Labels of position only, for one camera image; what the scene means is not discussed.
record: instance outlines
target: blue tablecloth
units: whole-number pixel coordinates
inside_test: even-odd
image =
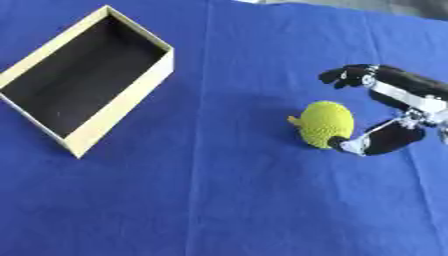
[[[0,255],[438,256],[448,148],[358,158],[285,121],[345,104],[356,134],[396,113],[319,72],[392,64],[448,81],[448,24],[227,0],[1,0],[0,68],[108,3],[176,48],[176,72],[82,160],[0,104]]]

